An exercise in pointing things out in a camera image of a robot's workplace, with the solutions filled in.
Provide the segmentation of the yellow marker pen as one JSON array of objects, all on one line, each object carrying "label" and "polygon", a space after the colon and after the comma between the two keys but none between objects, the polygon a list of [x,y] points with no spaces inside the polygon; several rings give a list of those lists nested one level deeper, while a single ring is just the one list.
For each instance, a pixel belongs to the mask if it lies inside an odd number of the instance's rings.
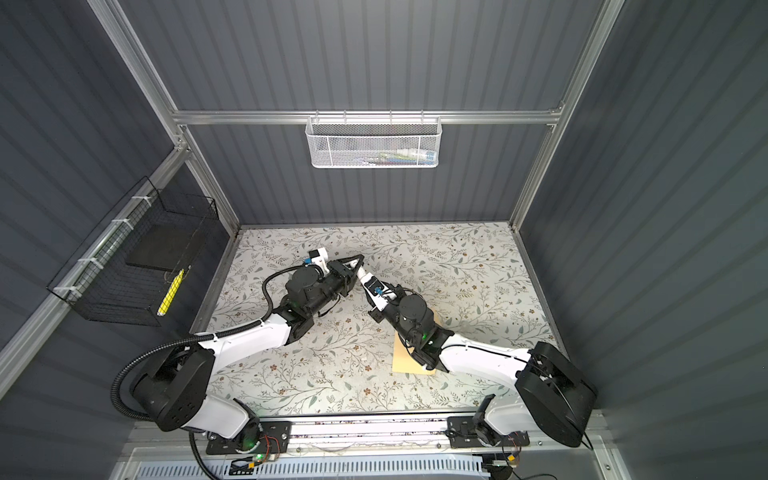
[{"label": "yellow marker pen", "polygon": [[168,290],[166,291],[166,294],[157,309],[156,315],[158,317],[164,317],[168,313],[173,303],[173,300],[175,299],[175,296],[185,278],[185,274],[186,274],[186,271],[184,269],[181,269],[178,272],[178,274],[174,277],[174,279],[171,281],[171,284]]}]

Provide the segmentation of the tan kraft envelope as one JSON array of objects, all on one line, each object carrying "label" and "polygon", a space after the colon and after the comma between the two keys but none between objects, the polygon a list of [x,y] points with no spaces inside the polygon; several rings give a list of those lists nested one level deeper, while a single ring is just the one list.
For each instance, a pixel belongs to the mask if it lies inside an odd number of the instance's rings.
[{"label": "tan kraft envelope", "polygon": [[400,315],[391,326],[396,332],[394,371],[429,375],[448,371],[440,355],[454,332],[441,323],[433,310],[428,309],[419,320]]}]

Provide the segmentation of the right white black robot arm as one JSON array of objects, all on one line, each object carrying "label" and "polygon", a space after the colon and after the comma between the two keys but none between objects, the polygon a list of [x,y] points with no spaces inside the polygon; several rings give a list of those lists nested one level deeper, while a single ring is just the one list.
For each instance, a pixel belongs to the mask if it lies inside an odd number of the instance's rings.
[{"label": "right white black robot arm", "polygon": [[557,347],[506,348],[468,339],[435,320],[425,299],[411,289],[358,276],[370,316],[387,321],[409,357],[423,369],[478,377],[515,390],[531,421],[556,442],[592,446],[586,433],[598,390]]}]

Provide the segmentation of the aluminium mounting rail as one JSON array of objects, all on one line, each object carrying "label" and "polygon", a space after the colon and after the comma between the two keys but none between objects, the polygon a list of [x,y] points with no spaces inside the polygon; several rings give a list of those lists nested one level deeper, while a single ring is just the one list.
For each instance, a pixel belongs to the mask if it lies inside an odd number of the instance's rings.
[{"label": "aluminium mounting rail", "polygon": [[[468,410],[364,413],[263,418],[265,425],[291,424],[289,456],[373,453],[426,453],[450,450],[448,419]],[[120,461],[135,458],[191,456],[187,433],[162,432],[149,422],[138,422],[119,454]]]}]

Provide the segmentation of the pens in white basket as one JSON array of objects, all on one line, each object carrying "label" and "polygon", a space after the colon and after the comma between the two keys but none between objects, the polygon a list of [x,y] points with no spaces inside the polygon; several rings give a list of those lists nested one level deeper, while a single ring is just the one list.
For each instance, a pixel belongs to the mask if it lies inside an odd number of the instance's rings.
[{"label": "pens in white basket", "polygon": [[370,152],[356,161],[382,167],[433,167],[438,164],[438,152],[419,148]]}]

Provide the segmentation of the black foam pad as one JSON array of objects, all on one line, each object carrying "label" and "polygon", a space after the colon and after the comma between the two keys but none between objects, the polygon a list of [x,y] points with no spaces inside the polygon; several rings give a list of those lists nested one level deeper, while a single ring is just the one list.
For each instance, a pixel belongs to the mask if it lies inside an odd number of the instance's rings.
[{"label": "black foam pad", "polygon": [[128,254],[126,264],[163,272],[173,272],[190,266],[196,258],[206,235],[170,225],[154,225]]}]

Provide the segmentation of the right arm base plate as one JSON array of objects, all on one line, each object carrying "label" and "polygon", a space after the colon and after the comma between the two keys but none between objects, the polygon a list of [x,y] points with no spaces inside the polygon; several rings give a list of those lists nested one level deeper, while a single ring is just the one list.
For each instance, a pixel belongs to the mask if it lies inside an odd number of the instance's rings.
[{"label": "right arm base plate", "polygon": [[520,449],[530,445],[527,431],[514,431],[508,435],[494,432],[485,424],[478,426],[472,416],[450,416],[444,431],[453,449],[504,447]]}]

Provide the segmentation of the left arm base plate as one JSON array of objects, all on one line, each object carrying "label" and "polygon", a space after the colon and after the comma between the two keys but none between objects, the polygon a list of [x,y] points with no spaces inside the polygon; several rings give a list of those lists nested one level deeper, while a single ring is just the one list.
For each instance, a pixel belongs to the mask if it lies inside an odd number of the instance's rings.
[{"label": "left arm base plate", "polygon": [[233,438],[210,434],[205,448],[207,455],[254,455],[285,453],[293,424],[289,421],[249,422]]}]

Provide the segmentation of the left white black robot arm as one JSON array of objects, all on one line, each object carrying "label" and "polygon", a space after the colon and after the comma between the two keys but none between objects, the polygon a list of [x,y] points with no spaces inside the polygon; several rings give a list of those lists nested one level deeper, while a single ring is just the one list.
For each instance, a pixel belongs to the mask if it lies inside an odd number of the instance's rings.
[{"label": "left white black robot arm", "polygon": [[269,301],[261,318],[169,342],[132,360],[113,382],[113,406],[165,432],[206,433],[234,442],[239,453],[256,450],[265,442],[258,415],[240,400],[209,393],[210,381],[232,364],[301,339],[349,294],[363,264],[361,255],[329,260],[324,250],[312,251],[302,264],[283,269],[286,293],[278,303]]}]

